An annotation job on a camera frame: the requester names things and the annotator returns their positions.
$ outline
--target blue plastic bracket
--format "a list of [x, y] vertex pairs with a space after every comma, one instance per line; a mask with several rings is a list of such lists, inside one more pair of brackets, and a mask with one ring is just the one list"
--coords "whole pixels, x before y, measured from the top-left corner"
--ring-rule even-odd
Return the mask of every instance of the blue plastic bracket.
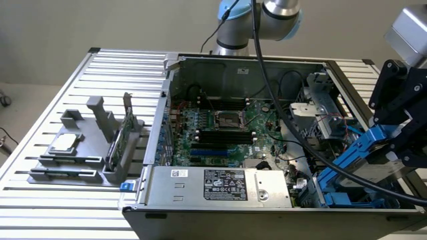
[[332, 208], [372, 208], [376, 209], [384, 204], [379, 198], [371, 202], [351, 202], [346, 192], [328, 192], [324, 195], [326, 205]]
[[120, 192], [121, 193], [132, 193], [135, 184], [132, 182], [123, 182], [120, 184]]
[[[371, 147], [380, 141], [387, 139], [387, 132], [382, 126], [374, 126], [351, 144], [347, 151], [338, 157], [334, 164], [343, 169], [347, 168], [356, 160], [366, 158], [370, 155]], [[338, 173], [327, 168], [318, 177], [322, 192], [335, 192], [331, 180], [335, 179]]]

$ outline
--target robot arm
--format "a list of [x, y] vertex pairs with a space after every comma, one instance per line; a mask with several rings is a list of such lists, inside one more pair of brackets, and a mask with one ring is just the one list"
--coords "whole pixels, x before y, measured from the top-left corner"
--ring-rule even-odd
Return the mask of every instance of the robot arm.
[[[217, 19], [235, 0], [223, 0], [219, 5]], [[264, 0], [256, 6], [259, 14], [259, 37], [280, 41], [291, 38], [303, 19], [299, 0]], [[213, 54], [247, 56], [248, 42], [252, 38], [251, 0], [240, 0], [229, 12], [229, 16], [217, 30]]]
[[[376, 178], [376, 183], [390, 177], [396, 179], [416, 168], [427, 168], [427, 4], [403, 9], [384, 38], [404, 63], [386, 61], [368, 102], [375, 110], [371, 128], [334, 161], [356, 175], [362, 169], [394, 166], [390, 174]], [[380, 156], [384, 161], [370, 162], [370, 158], [379, 159]], [[360, 159], [367, 159], [367, 163], [351, 167]], [[338, 189], [358, 185], [339, 180], [338, 173], [330, 168], [320, 172], [315, 181], [323, 192], [324, 206], [355, 207], [347, 193]]]

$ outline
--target warning label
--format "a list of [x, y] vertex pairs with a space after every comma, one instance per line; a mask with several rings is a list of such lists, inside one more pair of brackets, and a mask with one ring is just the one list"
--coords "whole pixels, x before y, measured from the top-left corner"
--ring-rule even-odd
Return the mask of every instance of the warning label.
[[205, 200], [247, 201], [247, 180], [243, 170], [204, 170]]

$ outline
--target gray wall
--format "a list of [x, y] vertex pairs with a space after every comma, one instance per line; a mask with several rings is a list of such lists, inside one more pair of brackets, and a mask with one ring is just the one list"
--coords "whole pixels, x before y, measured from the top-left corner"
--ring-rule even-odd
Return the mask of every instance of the gray wall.
[[[287, 41], [263, 41], [263, 53], [371, 58], [382, 65], [398, 57], [383, 34], [411, 3], [426, 0], [302, 0], [299, 33]], [[197, 52], [216, 27], [217, 4], [219, 0], [0, 0], [0, 82], [61, 85], [89, 47]]]

